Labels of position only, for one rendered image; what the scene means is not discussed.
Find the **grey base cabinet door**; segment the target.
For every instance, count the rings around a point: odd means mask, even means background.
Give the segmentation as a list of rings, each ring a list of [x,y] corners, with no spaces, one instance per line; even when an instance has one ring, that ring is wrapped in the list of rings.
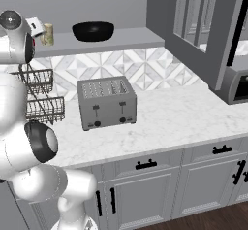
[[[169,220],[178,171],[175,167],[107,181],[108,230],[135,230]],[[110,203],[112,187],[115,214]]]
[[[240,153],[183,165],[170,218],[227,206],[233,192],[237,162],[246,157],[246,153]]]
[[[230,205],[248,201],[248,181],[244,182],[244,176],[243,176],[244,172],[248,172],[248,161],[246,161],[245,167],[240,176],[238,184],[233,185],[232,195],[229,200]]]
[[[98,230],[108,230],[107,229],[107,219],[105,211],[105,195],[103,190],[103,172],[100,165],[93,165],[88,167],[79,168],[83,172],[90,173],[94,179],[90,185],[90,195],[91,197],[84,202],[85,212],[90,216],[96,223]],[[96,191],[99,190],[101,193],[101,203],[103,215],[99,216],[97,208]]]

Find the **yellowish drinking glass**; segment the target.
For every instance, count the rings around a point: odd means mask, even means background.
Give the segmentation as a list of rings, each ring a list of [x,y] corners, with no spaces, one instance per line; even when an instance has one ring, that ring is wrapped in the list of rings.
[[[53,25],[51,23],[45,23],[44,27],[46,29],[46,32],[41,36],[41,43],[43,46],[53,46]]]

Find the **grey four-slot toaster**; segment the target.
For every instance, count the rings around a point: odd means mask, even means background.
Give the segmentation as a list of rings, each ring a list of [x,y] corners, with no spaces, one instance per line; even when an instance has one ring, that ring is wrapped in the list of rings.
[[[125,76],[77,81],[84,131],[137,121],[137,94]]]

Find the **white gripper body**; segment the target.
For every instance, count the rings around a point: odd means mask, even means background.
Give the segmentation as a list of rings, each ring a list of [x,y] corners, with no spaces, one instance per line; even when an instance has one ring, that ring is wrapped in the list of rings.
[[[28,18],[26,21],[31,29],[32,37],[39,37],[46,32],[46,28],[36,17]]]

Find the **black bowl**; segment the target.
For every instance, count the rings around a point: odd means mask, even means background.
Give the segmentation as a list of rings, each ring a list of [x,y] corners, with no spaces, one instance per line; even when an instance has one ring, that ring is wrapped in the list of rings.
[[[79,41],[103,42],[112,37],[114,25],[106,21],[86,21],[73,25],[72,31]]]

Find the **grey wall shelf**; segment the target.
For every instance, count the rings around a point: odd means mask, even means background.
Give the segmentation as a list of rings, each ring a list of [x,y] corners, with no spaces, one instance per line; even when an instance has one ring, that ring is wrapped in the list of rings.
[[[54,35],[54,45],[43,46],[36,40],[35,57],[53,57],[125,49],[159,48],[165,41],[146,27],[115,29],[109,40],[96,43],[78,41],[72,32]]]

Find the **grey microwave oven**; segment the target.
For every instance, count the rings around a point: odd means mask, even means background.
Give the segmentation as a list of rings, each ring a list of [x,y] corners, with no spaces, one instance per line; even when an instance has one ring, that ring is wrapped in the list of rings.
[[[248,65],[233,64],[226,69],[221,88],[214,93],[228,105],[248,102]]]

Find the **grey drawer front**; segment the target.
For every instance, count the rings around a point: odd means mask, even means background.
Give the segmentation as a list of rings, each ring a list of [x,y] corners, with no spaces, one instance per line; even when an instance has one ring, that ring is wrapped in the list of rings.
[[[158,152],[154,154],[148,154],[145,156],[134,157],[130,159],[116,161],[115,176],[117,178],[131,176],[141,172],[157,170],[159,168],[171,168],[180,164],[181,150],[170,150],[166,152]],[[146,168],[142,170],[136,170],[137,162],[146,163],[148,159],[152,159],[157,162],[156,167]]]
[[[191,152],[191,162],[194,163],[204,160],[212,160],[218,157],[242,153],[246,150],[246,144],[247,141],[245,138],[238,138],[193,147]],[[213,147],[222,148],[223,145],[226,145],[227,147],[232,147],[232,151],[220,154],[212,153]]]

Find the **grey glass-paned cabinet door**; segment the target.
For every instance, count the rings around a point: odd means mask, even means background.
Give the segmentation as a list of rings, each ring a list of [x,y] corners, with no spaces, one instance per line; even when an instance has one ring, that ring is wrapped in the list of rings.
[[[211,88],[219,90],[228,63],[243,0],[216,0],[206,52],[173,32],[177,0],[168,7],[165,47]]]

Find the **grey wall cabinet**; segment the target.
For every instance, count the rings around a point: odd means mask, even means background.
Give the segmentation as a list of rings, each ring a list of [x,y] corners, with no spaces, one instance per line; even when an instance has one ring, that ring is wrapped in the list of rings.
[[[146,26],[165,40],[171,0],[147,0]],[[206,52],[216,0],[177,0],[173,32]]]

